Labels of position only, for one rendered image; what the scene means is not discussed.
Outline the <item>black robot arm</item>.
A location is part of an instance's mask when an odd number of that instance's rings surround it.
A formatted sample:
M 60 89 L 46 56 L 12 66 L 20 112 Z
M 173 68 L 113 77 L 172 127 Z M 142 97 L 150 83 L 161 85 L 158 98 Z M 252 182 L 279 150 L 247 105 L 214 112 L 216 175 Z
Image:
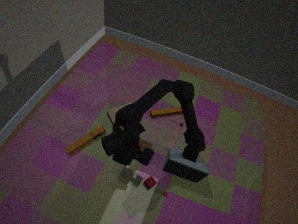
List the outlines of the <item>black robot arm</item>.
M 187 130 L 184 135 L 185 146 L 183 158 L 196 163 L 200 151 L 206 148 L 204 135 L 198 128 L 192 99 L 195 95 L 194 86 L 191 83 L 177 80 L 162 79 L 135 103 L 124 106 L 116 112 L 113 131 L 114 133 L 101 137 L 101 142 L 107 156 L 125 166 L 130 165 L 133 151 L 128 146 L 135 146 L 139 141 L 139 135 L 145 131 L 141 123 L 143 114 L 168 92 L 173 92 L 181 103 Z M 120 128 L 123 127 L 123 130 Z

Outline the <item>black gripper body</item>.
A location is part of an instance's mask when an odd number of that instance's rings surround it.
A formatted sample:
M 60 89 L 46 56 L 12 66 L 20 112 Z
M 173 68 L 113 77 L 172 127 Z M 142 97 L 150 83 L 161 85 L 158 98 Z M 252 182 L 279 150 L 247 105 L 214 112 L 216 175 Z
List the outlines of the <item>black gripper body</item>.
M 139 146 L 139 142 L 133 147 L 128 146 L 126 144 L 124 144 L 124 146 L 125 148 L 128 147 L 130 150 L 133 151 L 132 155 L 140 157 L 138 161 L 143 165 L 148 165 L 154 154 L 154 151 L 151 149 L 148 149 L 147 147 L 144 149 L 144 151 L 141 151 L 140 150 L 141 146 Z

